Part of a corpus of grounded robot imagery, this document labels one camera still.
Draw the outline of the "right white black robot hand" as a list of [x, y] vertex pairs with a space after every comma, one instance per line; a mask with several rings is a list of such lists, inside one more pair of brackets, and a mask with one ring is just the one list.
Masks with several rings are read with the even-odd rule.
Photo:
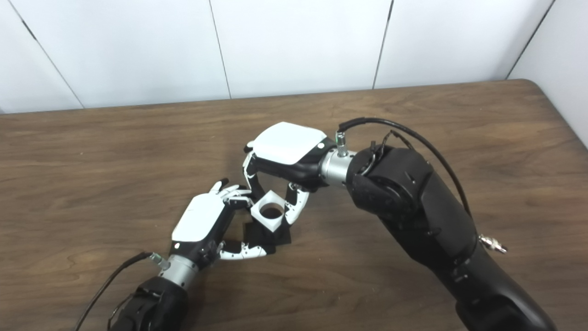
[[[255, 201], [251, 209], [254, 220], [271, 232], [283, 222], [292, 225], [310, 193], [328, 186], [321, 166], [334, 149], [335, 141], [324, 132], [290, 122], [272, 125], [246, 144], [242, 170]], [[273, 191], [265, 193], [259, 172], [288, 181], [285, 200]]]

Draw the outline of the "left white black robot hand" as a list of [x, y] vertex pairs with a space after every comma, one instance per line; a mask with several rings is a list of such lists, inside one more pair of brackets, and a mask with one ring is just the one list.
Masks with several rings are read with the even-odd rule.
[[243, 260], [277, 252], [272, 245], [225, 239], [235, 213], [253, 205], [251, 190], [228, 183], [229, 180], [223, 178], [215, 182], [210, 191], [191, 199], [172, 231], [170, 256], [187, 258], [203, 270], [219, 259]]

